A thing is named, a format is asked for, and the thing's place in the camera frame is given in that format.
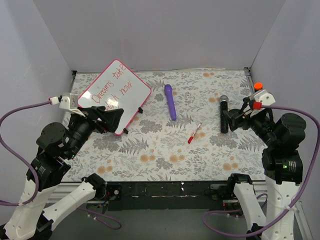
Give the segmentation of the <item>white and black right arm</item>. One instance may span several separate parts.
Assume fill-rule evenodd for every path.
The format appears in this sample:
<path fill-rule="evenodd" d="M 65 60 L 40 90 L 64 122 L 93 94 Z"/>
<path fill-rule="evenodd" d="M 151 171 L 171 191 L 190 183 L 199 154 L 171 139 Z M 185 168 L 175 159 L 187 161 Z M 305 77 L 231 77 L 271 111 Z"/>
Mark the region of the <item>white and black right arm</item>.
<path fill-rule="evenodd" d="M 252 129 L 266 144 L 262 165 L 267 186 L 267 210 L 262 211 L 254 196 L 249 175 L 233 173 L 226 192 L 238 199 L 247 223 L 247 240 L 292 240 L 294 213 L 292 200 L 302 189 L 303 163 L 297 148 L 305 139 L 306 121 L 295 113 L 283 114 L 274 122 L 273 111 L 263 102 L 246 97 L 240 109 L 224 111 L 231 131 Z"/>

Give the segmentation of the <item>pink framed whiteboard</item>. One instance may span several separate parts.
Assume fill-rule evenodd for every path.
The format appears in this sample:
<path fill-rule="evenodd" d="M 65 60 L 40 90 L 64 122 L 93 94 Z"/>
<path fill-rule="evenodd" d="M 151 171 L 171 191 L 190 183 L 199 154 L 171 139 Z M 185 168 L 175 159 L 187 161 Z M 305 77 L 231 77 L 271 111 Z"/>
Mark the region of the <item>pink framed whiteboard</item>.
<path fill-rule="evenodd" d="M 118 128 L 114 134 L 120 136 L 143 106 L 152 89 L 118 59 L 107 68 L 79 96 L 82 108 L 104 106 L 106 111 L 123 109 Z"/>

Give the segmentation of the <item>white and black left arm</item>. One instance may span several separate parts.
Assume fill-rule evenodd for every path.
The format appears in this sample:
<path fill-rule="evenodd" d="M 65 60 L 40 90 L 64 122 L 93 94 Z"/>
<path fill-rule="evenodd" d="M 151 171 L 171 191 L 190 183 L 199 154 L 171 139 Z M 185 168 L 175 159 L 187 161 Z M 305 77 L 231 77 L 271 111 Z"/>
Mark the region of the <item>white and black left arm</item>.
<path fill-rule="evenodd" d="M 112 191 L 96 173 L 83 177 L 74 191 L 50 207 L 46 204 L 61 183 L 72 160 L 93 132 L 114 133 L 124 113 L 122 108 L 106 110 L 103 106 L 79 107 L 65 127 L 60 122 L 46 125 L 36 140 L 38 152 L 26 173 L 19 203 L 10 220 L 1 225 L 2 240 L 48 240 L 57 225 L 85 202 L 107 202 Z"/>

